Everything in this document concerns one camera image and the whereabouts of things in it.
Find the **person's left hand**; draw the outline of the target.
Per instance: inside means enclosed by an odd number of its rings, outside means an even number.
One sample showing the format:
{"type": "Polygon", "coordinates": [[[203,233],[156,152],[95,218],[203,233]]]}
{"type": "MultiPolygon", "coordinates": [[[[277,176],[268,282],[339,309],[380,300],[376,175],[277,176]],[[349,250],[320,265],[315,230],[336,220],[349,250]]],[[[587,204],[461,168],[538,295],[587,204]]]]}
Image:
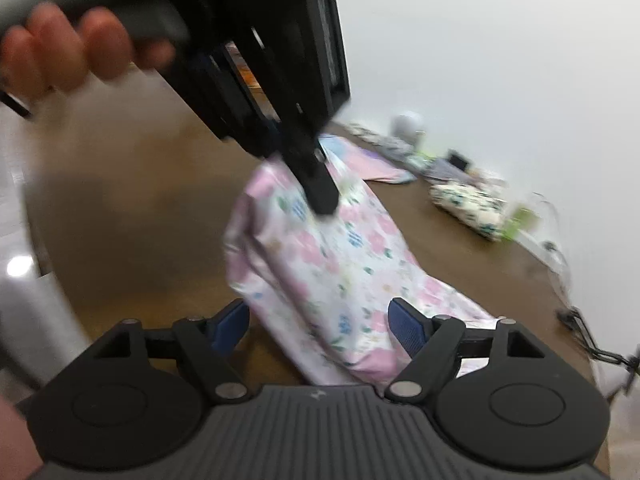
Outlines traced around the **person's left hand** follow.
{"type": "Polygon", "coordinates": [[[164,9],[136,0],[1,0],[2,88],[23,101],[51,89],[71,92],[89,75],[114,80],[134,64],[162,70],[175,57],[163,32],[145,27],[149,39],[133,40],[105,6],[126,6],[134,25],[163,21],[164,9]]]}

